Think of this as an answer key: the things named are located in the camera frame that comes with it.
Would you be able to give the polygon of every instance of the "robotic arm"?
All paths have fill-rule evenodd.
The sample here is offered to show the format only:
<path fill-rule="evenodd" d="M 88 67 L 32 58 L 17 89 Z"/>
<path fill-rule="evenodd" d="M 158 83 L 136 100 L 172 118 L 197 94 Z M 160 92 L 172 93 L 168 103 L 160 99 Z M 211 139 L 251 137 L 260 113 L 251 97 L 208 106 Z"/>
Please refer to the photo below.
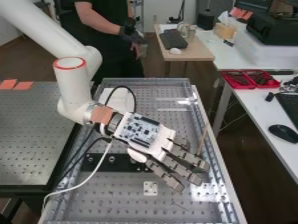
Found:
<path fill-rule="evenodd" d="M 59 58 L 54 69 L 62 93 L 60 114 L 82 125 L 100 124 L 102 134 L 123 141 L 131 157 L 146 163 L 178 191 L 184 190 L 184 185 L 172 172 L 200 186 L 203 180 L 191 167 L 208 172 L 211 166 L 188 152 L 189 142 L 178 132 L 158 121 L 139 114 L 122 114 L 92 100 L 90 81 L 103 61 L 98 49 L 83 46 L 30 0 L 0 0 L 0 15 Z"/>

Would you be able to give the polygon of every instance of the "keyboard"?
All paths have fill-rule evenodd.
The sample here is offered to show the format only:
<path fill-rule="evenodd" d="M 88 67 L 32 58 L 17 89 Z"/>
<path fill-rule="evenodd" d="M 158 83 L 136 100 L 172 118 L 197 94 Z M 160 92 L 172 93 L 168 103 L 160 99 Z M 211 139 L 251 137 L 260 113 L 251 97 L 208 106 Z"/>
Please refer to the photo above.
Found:
<path fill-rule="evenodd" d="M 166 32 L 160 34 L 160 38 L 167 50 L 172 48 L 184 49 L 189 45 L 179 30 L 166 30 Z"/>
<path fill-rule="evenodd" d="M 298 129 L 298 94 L 276 94 L 280 104 Z"/>

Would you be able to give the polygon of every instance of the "red ring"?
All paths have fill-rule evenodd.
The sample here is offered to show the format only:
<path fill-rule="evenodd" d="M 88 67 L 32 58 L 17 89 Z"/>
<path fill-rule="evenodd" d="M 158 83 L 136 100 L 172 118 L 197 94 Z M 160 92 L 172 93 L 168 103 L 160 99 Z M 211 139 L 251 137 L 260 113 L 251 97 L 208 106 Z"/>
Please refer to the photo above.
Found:
<path fill-rule="evenodd" d="M 55 68 L 62 69 L 62 70 L 74 70 L 74 69 L 82 68 L 82 67 L 86 66 L 86 64 L 87 64 L 87 61 L 86 61 L 84 58 L 80 58 L 80 57 L 66 57 L 66 58 L 79 58 L 79 59 L 83 60 L 83 63 L 82 63 L 79 66 L 76 66 L 76 67 L 64 68 L 64 67 L 62 67 L 62 66 L 58 65 L 59 60 L 64 59 L 64 58 L 60 58 L 60 59 L 58 59 L 58 60 L 54 62 L 54 67 L 55 67 Z"/>

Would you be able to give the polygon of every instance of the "robot finger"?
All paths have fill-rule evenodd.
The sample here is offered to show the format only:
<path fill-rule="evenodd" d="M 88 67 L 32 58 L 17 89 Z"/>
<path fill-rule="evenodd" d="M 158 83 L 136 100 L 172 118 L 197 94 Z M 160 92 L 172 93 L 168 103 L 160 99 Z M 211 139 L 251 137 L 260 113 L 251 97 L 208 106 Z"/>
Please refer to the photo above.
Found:
<path fill-rule="evenodd" d="M 179 192 L 184 191 L 185 187 L 180 180 L 163 168 L 163 166 L 154 159 L 148 159 L 146 164 L 154 171 L 154 173 L 166 181 L 170 187 L 172 187 Z"/>
<path fill-rule="evenodd" d="M 197 155 L 189 153 L 184 148 L 175 145 L 170 151 L 172 155 L 179 157 L 181 160 L 187 161 L 189 164 L 196 166 L 201 171 L 209 172 L 211 164 L 204 161 Z"/>
<path fill-rule="evenodd" d="M 136 151 L 132 148 L 128 148 L 128 154 L 131 157 L 139 161 L 140 163 L 146 163 L 148 168 L 154 171 L 154 173 L 166 181 L 170 187 L 172 187 L 176 191 L 184 191 L 184 185 L 180 180 L 163 168 L 163 166 L 156 162 L 150 155 Z"/>
<path fill-rule="evenodd" d="M 181 135 L 176 135 L 175 139 L 170 139 L 175 145 L 181 146 L 187 151 L 191 150 L 191 142 L 187 138 L 184 138 Z"/>
<path fill-rule="evenodd" d="M 191 183 L 197 186 L 201 186 L 203 179 L 200 176 L 192 172 L 184 165 L 179 163 L 170 155 L 167 155 L 162 163 L 172 169 L 181 177 L 184 177 Z"/>

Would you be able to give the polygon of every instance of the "circuit board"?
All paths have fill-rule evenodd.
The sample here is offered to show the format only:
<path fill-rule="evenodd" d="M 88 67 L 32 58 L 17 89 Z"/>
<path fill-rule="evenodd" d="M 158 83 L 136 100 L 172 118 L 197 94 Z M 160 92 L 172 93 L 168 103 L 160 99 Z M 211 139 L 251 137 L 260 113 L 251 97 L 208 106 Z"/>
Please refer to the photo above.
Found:
<path fill-rule="evenodd" d="M 134 114 L 124 126 L 120 139 L 135 142 L 146 148 L 151 148 L 160 131 L 160 123 L 140 114 Z"/>

